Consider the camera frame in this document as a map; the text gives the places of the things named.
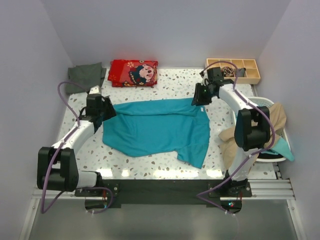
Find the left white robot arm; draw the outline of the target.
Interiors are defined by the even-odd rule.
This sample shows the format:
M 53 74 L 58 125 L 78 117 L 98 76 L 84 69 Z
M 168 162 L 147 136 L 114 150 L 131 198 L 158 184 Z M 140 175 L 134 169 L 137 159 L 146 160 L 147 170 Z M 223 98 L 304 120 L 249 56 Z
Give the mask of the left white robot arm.
M 91 93 L 80 112 L 84 114 L 78 116 L 72 129 L 60 141 L 38 151 L 36 183 L 39 189 L 73 192 L 85 188 L 92 196 L 103 192 L 101 174 L 78 170 L 76 155 L 104 121 L 116 116 L 116 111 L 108 96 Z

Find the beige t shirt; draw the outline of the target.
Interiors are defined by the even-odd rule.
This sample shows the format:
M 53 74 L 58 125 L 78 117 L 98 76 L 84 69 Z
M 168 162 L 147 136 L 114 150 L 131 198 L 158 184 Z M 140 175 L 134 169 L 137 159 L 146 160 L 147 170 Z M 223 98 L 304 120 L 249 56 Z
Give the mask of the beige t shirt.
M 285 127 L 287 116 L 282 104 L 278 102 L 270 106 L 268 109 L 270 114 L 269 119 L 275 130 L 275 141 L 273 143 L 274 145 L 277 143 L 279 138 L 281 138 L 281 136 L 277 134 L 277 132 L 282 130 Z M 234 135 L 235 135 L 235 126 L 223 130 L 218 135 L 218 137 L 222 141 L 222 143 L 220 144 L 220 150 L 222 153 L 223 164 L 226 169 L 228 169 L 233 163 L 234 158 L 236 156 L 236 151 L 238 148 Z M 264 153 L 268 153 L 268 152 L 273 152 L 273 155 L 278 154 L 270 149 L 268 149 Z

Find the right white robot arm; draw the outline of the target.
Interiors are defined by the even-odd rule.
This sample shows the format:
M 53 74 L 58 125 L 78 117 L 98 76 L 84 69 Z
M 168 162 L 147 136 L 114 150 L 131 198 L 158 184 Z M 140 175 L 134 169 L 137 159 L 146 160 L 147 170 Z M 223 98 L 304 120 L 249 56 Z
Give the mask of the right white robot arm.
M 213 67 L 200 72 L 202 82 L 195 85 L 193 106 L 206 106 L 217 97 L 237 113 L 234 128 L 236 154 L 226 172 L 223 192 L 235 196 L 248 180 L 248 174 L 254 158 L 270 147 L 269 141 L 275 140 L 275 130 L 270 121 L 270 111 L 265 106 L 258 106 L 236 89 L 232 79 L 225 79 L 220 67 Z

